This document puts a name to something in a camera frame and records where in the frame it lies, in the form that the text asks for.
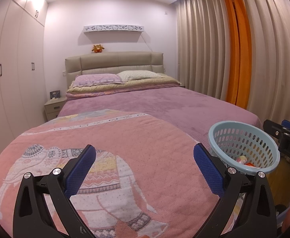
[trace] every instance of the white elephant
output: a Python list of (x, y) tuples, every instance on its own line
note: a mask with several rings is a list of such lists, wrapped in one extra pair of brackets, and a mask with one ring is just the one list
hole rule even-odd
[[(55, 167), (63, 168), (71, 159), (77, 157), (83, 149), (51, 148), (34, 145), (26, 150), (22, 158), (11, 167), (0, 189), (0, 206), (9, 185), (19, 185), (26, 172), (45, 175)], [(133, 188), (146, 203), (147, 210), (156, 213), (136, 183), (129, 165), (119, 156), (97, 150), (96, 161), (90, 169), (77, 195), (70, 201), (87, 219), (87, 225), (98, 238), (116, 237), (115, 226), (123, 221), (138, 236), (148, 235), (156, 238), (166, 231), (168, 224), (153, 220), (137, 205)], [(46, 202), (51, 215), (55, 214), (50, 197)]]

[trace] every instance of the curtain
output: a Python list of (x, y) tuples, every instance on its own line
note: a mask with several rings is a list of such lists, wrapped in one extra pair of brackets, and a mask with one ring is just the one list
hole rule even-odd
[(247, 109), (263, 122), (290, 121), (290, 0), (244, 0), (252, 37)]
[(224, 0), (177, 1), (178, 78), (186, 88), (226, 100), (230, 30)]
[(252, 40), (243, 0), (225, 0), (231, 36), (231, 64), (227, 102), (247, 108), (252, 72)]

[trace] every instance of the beige curtain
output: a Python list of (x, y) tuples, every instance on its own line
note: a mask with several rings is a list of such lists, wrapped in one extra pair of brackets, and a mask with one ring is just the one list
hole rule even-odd
[(248, 110), (290, 121), (290, 0), (244, 0), (252, 35)]
[(226, 99), (230, 30), (224, 0), (179, 0), (178, 78), (186, 88)]

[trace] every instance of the wardrobe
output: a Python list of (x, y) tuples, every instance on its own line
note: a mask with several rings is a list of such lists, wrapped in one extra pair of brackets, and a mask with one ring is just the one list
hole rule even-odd
[(45, 0), (0, 0), (0, 154), (45, 122)]

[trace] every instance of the orange curtain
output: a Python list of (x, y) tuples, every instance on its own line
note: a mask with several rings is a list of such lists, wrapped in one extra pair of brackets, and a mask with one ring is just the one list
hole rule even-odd
[(231, 64), (227, 102), (246, 109), (252, 74), (252, 40), (243, 0), (225, 0), (231, 37)]

